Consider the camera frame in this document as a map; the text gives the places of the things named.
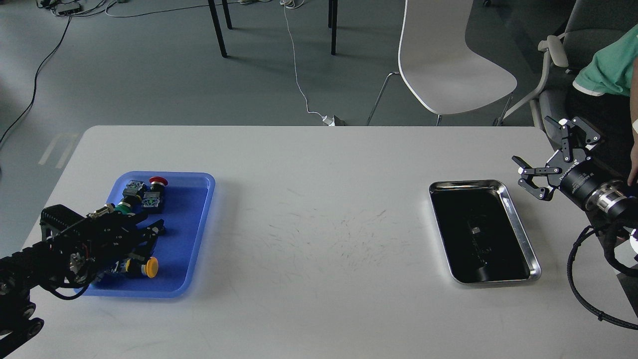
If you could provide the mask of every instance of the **hand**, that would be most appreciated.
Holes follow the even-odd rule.
[[[636,141],[634,141],[630,158],[632,160],[632,170],[629,172],[629,177],[627,178],[628,186],[636,183],[636,179],[638,177],[638,142]]]

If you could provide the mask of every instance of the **black table leg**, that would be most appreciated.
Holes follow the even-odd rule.
[[[215,27],[215,34],[217,35],[217,42],[219,43],[219,51],[221,51],[221,57],[228,57],[226,53],[226,45],[224,45],[224,38],[221,35],[221,27],[219,26],[219,18],[217,17],[217,9],[215,9],[215,2],[208,0],[208,7],[211,9],[212,24]]]
[[[328,28],[332,27],[332,0],[328,0]]]
[[[337,7],[339,2],[338,0],[330,0],[330,2],[332,3],[332,13],[331,13],[332,22],[330,23],[332,28],[332,50],[330,51],[330,54],[336,55],[337,54]]]
[[[226,27],[229,30],[232,30],[233,24],[230,22],[230,13],[228,12],[228,0],[221,0],[221,7],[224,8],[224,17],[226,17]]]

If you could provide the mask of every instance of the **power adapter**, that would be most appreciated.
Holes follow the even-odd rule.
[[[43,8],[49,10],[52,7],[54,7],[55,5],[57,5],[59,3],[59,0],[41,0],[40,1],[40,6],[42,6]]]
[[[82,11],[82,5],[79,3],[59,4],[56,6],[58,15],[66,16]]]
[[[346,125],[346,121],[343,121],[337,116],[333,116],[332,118],[328,116],[322,116],[321,119],[326,126],[345,126]]]

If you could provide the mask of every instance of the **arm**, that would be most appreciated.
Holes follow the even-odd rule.
[[[634,60],[634,73],[632,74],[631,92],[629,96],[629,111],[631,113],[631,122],[634,124],[638,121],[638,57]],[[627,178],[627,185],[636,183],[638,177],[638,132],[632,127],[634,135],[634,146],[631,152],[632,169]]]

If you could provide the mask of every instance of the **robotic arm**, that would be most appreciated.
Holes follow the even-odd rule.
[[[42,210],[42,241],[0,259],[1,358],[44,325],[40,318],[31,319],[36,308],[30,301],[32,288],[40,286],[60,299],[72,300],[105,275],[155,276],[157,260],[151,255],[157,237],[165,233],[164,220],[137,227],[148,214],[133,213],[131,208],[146,207],[144,192],[139,183],[129,183],[117,206],[107,204],[85,217],[61,204]],[[159,199],[152,202],[157,207]],[[65,296],[59,288],[79,291]]]
[[[578,301],[596,315],[598,320],[638,330],[638,325],[612,317],[589,304],[576,290],[572,277],[572,265],[578,247],[595,233],[605,234],[602,247],[607,262],[629,277],[638,277],[638,269],[628,268],[620,263],[614,252],[619,233],[631,233],[629,240],[636,240],[634,236],[638,233],[638,200],[625,195],[627,188],[623,180],[614,178],[592,161],[589,147],[601,140],[598,132],[578,117],[571,121],[562,119],[558,125],[562,137],[561,148],[547,161],[545,167],[534,168],[522,158],[512,157],[519,166],[521,178],[518,184],[543,201],[550,201],[554,191],[558,189],[583,211],[600,210],[607,224],[598,229],[589,226],[578,237],[568,257],[567,279]],[[577,132],[584,133],[584,141],[579,141]],[[537,177],[547,178],[548,187],[534,184],[533,180]]]

